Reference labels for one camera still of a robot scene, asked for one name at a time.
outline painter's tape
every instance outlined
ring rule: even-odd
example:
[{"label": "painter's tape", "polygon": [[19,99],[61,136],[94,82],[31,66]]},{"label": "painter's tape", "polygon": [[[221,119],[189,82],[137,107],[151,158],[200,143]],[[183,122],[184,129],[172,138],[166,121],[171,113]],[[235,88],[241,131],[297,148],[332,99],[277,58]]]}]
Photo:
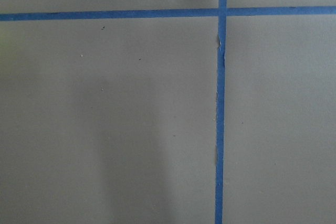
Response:
[{"label": "painter's tape", "polygon": [[229,8],[228,16],[336,14],[336,6]]},{"label": "painter's tape", "polygon": [[163,10],[110,10],[98,12],[16,13],[0,14],[0,21],[101,19],[101,18],[164,18],[164,17],[217,17],[217,8],[163,9]]},{"label": "painter's tape", "polygon": [[217,55],[217,109],[216,109],[216,191],[215,224],[223,223],[223,181],[224,181],[224,91],[225,91],[225,41],[227,0],[218,2],[218,38]]}]

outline horizontal blue tape strip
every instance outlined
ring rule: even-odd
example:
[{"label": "horizontal blue tape strip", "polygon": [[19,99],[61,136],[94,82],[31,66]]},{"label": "horizontal blue tape strip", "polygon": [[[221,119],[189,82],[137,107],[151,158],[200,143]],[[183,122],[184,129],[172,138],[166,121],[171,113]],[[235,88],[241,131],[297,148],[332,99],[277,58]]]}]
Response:
[{"label": "horizontal blue tape strip", "polygon": [[336,6],[229,8],[228,16],[336,14]]},{"label": "horizontal blue tape strip", "polygon": [[0,14],[0,21],[100,19],[100,18],[164,18],[164,17],[217,17],[217,8],[164,9],[164,10],[110,10],[97,12],[17,13]]}]

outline blue tape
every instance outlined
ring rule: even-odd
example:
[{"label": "blue tape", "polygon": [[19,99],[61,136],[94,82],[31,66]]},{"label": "blue tape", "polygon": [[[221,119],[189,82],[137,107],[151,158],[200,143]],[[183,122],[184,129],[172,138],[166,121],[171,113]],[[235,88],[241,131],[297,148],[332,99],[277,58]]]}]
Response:
[{"label": "blue tape", "polygon": [[336,6],[229,8],[228,16],[336,14]]},{"label": "blue tape", "polygon": [[216,192],[215,224],[223,223],[223,180],[224,180],[224,93],[225,93],[225,41],[226,41],[226,0],[218,3],[218,38],[217,55],[217,111],[216,111]]},{"label": "blue tape", "polygon": [[100,18],[164,18],[164,17],[217,17],[217,8],[163,9],[163,10],[110,10],[97,12],[17,13],[0,14],[0,21],[100,19]]}]

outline blue line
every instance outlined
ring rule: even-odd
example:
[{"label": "blue line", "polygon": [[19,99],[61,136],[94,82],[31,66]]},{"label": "blue line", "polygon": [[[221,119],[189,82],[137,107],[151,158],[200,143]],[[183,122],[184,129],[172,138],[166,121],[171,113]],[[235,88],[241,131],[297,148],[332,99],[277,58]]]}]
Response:
[{"label": "blue line", "polygon": [[0,21],[100,19],[100,18],[163,18],[217,17],[218,9],[108,10],[97,12],[14,13],[0,14]]},{"label": "blue line", "polygon": [[336,6],[229,8],[228,16],[336,14]]},{"label": "blue line", "polygon": [[226,40],[226,0],[218,3],[218,38],[217,55],[217,120],[216,120],[216,193],[215,224],[223,223],[223,180],[224,180],[224,84],[225,84],[225,40]]}]

